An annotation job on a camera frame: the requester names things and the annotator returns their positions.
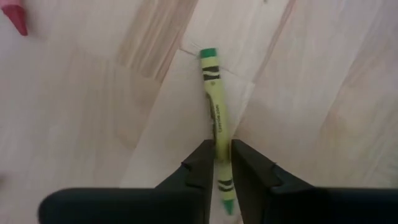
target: crayon tip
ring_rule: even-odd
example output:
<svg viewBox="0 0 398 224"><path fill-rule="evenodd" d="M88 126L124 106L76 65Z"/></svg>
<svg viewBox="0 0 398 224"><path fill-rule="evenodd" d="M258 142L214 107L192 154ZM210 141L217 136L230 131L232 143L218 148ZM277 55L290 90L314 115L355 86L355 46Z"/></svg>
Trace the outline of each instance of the crayon tip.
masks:
<svg viewBox="0 0 398 224"><path fill-rule="evenodd" d="M232 215L234 212L234 200L223 200L224 208L228 215Z"/></svg>
<svg viewBox="0 0 398 224"><path fill-rule="evenodd" d="M18 32L23 36L27 36L25 9L17 5L8 5L1 9L17 28Z"/></svg>

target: red crayon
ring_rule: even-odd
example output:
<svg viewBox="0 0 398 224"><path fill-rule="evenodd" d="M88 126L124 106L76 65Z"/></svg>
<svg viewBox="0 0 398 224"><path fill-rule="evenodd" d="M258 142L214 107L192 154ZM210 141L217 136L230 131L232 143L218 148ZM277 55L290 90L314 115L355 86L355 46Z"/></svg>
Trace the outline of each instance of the red crayon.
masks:
<svg viewBox="0 0 398 224"><path fill-rule="evenodd" d="M0 0L0 8L11 20L19 33L27 36L25 9L22 7L21 0Z"/></svg>

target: crayon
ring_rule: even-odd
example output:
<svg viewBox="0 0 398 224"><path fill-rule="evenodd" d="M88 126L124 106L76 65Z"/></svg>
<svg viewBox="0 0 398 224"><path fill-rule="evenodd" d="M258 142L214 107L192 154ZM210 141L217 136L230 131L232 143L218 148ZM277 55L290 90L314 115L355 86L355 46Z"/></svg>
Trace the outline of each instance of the crayon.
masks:
<svg viewBox="0 0 398 224"><path fill-rule="evenodd" d="M21 0L0 0L0 8L17 28L18 32L23 36L27 36L25 9L22 7Z"/></svg>
<svg viewBox="0 0 398 224"><path fill-rule="evenodd" d="M227 214L232 215L236 192L233 184L229 148L231 140L228 134L228 114L224 102L224 86L221 81L216 49L203 49L200 52L200 58L206 96L209 100L210 114L213 120L218 189Z"/></svg>

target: black plastic part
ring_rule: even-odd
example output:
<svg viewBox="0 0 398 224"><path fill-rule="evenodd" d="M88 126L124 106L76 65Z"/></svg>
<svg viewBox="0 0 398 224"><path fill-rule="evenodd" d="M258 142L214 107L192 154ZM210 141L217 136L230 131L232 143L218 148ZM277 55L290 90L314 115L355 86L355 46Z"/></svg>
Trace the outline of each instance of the black plastic part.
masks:
<svg viewBox="0 0 398 224"><path fill-rule="evenodd" d="M204 141L155 189L66 189L39 207L41 224L208 223L214 143Z"/></svg>
<svg viewBox="0 0 398 224"><path fill-rule="evenodd" d="M245 224L398 223L398 190L318 188L239 140L231 148Z"/></svg>

